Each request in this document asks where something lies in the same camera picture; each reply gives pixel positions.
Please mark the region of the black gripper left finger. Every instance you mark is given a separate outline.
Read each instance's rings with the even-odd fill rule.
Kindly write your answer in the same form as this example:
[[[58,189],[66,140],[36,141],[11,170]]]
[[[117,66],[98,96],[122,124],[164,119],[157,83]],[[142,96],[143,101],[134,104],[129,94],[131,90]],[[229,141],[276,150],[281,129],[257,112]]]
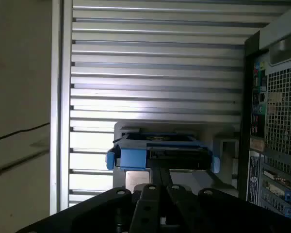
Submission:
[[[156,233],[161,224],[161,171],[130,192],[113,188],[20,230],[21,233]]]

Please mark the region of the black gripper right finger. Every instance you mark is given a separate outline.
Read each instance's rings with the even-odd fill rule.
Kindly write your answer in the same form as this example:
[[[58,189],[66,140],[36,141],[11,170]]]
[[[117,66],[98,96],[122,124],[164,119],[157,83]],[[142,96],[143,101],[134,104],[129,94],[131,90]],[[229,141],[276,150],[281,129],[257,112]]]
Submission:
[[[161,180],[183,233],[291,233],[291,219],[280,214],[213,188],[195,195],[173,184],[168,169]]]

